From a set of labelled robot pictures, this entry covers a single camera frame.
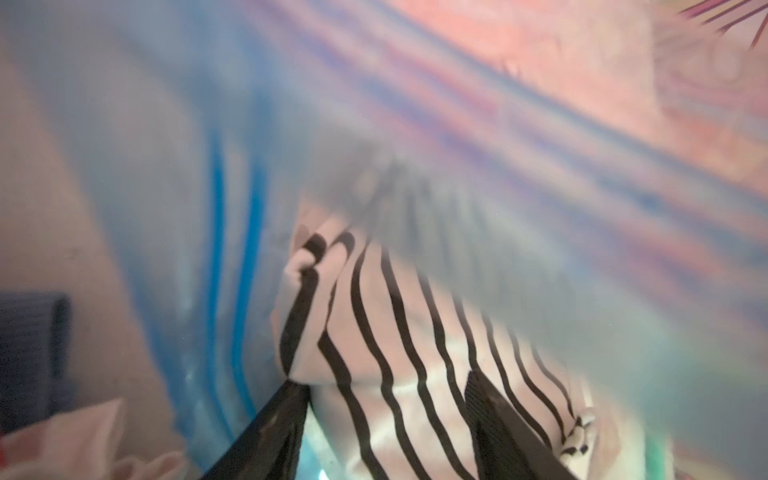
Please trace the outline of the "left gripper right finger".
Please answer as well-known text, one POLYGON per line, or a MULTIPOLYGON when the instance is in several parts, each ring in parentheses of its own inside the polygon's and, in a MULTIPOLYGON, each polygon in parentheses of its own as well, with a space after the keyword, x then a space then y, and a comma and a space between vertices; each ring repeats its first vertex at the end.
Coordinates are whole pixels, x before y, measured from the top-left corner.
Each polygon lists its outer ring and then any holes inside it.
POLYGON ((575 480, 483 373, 469 372, 464 396, 481 479, 575 480))

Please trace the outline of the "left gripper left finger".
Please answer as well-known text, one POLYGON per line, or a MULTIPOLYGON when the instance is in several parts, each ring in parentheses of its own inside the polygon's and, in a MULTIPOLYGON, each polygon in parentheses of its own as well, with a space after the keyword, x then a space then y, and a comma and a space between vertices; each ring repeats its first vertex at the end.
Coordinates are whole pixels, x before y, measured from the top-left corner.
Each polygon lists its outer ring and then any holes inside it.
POLYGON ((203 480, 294 480, 310 389, 284 382, 203 480))

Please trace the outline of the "black white striped tank top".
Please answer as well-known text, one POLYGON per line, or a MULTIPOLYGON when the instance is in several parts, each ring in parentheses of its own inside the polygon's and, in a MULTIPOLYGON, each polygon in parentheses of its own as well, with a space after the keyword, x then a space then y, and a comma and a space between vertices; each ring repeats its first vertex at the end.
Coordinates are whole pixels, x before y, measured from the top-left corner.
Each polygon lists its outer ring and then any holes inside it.
POLYGON ((318 207, 299 211, 273 325, 350 479, 478 478, 472 370, 575 477, 648 475, 643 428, 583 377, 318 207))

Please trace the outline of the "grey-blue ribbed tank top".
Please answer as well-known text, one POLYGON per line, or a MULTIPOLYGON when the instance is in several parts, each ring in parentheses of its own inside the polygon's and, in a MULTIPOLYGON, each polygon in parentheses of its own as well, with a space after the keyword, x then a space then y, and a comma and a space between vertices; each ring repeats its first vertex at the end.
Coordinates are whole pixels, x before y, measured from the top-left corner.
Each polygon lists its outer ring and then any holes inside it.
POLYGON ((70 299, 63 293, 1 294, 2 432, 32 425, 71 406, 70 312, 70 299))

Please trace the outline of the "clear vacuum bag blue zip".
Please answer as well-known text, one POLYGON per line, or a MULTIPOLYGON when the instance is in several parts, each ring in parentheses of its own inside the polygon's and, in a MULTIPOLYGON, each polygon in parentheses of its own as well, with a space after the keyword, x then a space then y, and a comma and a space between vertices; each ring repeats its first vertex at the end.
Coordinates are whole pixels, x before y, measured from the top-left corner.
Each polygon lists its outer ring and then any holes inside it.
POLYGON ((637 421, 644 479, 766 477, 765 2, 5 1, 1 30, 203 474, 292 381, 311 206, 637 421))

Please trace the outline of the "red white striped tank top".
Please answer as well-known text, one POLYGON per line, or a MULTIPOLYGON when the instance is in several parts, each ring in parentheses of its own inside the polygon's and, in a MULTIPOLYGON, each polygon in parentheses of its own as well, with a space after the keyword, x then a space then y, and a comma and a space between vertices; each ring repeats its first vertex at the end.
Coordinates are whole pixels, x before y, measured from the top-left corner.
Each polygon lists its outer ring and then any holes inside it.
POLYGON ((184 479, 190 465, 180 451, 145 462, 119 457, 126 424, 121 399, 75 411, 5 434, 3 479, 184 479))

